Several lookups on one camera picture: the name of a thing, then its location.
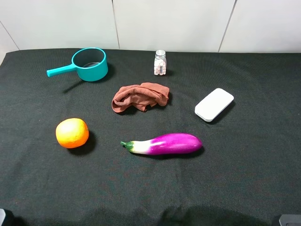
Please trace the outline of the orange fruit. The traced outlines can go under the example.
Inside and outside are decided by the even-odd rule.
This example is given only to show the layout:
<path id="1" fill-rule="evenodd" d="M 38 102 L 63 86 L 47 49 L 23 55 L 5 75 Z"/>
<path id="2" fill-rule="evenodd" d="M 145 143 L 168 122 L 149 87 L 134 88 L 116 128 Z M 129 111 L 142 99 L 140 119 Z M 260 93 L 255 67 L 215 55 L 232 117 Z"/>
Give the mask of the orange fruit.
<path id="1" fill-rule="evenodd" d="M 82 119 L 69 118 L 57 125 L 55 135 L 62 147 L 77 148 L 87 142 L 89 130 Z"/>

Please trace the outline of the brown crumpled cloth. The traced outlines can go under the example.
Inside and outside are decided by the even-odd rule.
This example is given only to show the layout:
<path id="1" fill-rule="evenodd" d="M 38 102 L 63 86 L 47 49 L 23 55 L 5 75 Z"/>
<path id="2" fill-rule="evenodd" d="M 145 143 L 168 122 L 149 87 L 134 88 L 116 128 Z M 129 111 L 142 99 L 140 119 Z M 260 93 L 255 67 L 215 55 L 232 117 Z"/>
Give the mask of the brown crumpled cloth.
<path id="1" fill-rule="evenodd" d="M 131 106 L 145 112 L 147 106 L 166 106 L 169 91 L 166 86 L 150 82 L 123 86 L 115 94 L 111 106 L 116 113 L 122 113 Z"/>

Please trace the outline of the purple toy eggplant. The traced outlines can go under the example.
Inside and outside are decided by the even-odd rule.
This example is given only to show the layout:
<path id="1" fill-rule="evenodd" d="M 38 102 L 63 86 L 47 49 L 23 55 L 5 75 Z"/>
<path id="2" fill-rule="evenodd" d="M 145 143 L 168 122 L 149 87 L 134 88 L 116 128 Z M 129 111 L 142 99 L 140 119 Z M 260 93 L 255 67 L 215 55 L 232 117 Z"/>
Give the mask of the purple toy eggplant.
<path id="1" fill-rule="evenodd" d="M 129 152 L 143 155 L 189 154 L 202 148 L 202 141 L 187 133 L 165 134 L 146 141 L 120 143 Z"/>

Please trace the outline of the glass jar of pills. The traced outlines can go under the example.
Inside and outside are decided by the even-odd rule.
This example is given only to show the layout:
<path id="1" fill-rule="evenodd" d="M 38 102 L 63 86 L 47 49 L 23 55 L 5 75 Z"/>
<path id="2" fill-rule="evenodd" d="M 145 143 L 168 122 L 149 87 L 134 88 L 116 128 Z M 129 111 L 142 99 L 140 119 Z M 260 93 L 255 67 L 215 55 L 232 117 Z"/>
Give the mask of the glass jar of pills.
<path id="1" fill-rule="evenodd" d="M 154 59 L 154 75 L 162 76 L 166 74 L 166 52 L 157 50 Z"/>

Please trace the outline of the white rectangular box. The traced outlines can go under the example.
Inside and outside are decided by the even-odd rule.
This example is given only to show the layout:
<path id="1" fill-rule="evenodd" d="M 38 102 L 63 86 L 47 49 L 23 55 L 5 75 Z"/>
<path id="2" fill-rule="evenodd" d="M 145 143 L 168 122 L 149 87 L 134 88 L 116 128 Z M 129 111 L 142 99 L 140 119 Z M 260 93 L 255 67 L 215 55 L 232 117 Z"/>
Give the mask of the white rectangular box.
<path id="1" fill-rule="evenodd" d="M 216 88 L 195 106 L 195 114 L 206 122 L 213 121 L 232 101 L 234 96 Z"/>

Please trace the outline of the black table cloth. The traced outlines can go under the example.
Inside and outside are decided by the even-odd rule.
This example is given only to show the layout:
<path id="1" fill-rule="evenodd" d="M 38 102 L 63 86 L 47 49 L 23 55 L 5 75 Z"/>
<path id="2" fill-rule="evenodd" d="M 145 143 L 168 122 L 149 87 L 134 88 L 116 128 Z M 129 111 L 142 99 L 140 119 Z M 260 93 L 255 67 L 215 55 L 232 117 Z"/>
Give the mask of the black table cloth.
<path id="1" fill-rule="evenodd" d="M 301 56 L 107 50 L 98 82 L 52 78 L 74 49 L 7 53 L 0 66 L 0 206 L 18 226 L 268 226 L 301 212 Z M 111 103 L 123 86 L 170 89 L 166 106 Z M 195 106 L 216 88 L 234 100 L 211 122 Z M 87 142 L 62 147 L 56 127 L 88 127 Z M 187 133 L 189 154 L 143 155 L 120 143 Z"/>

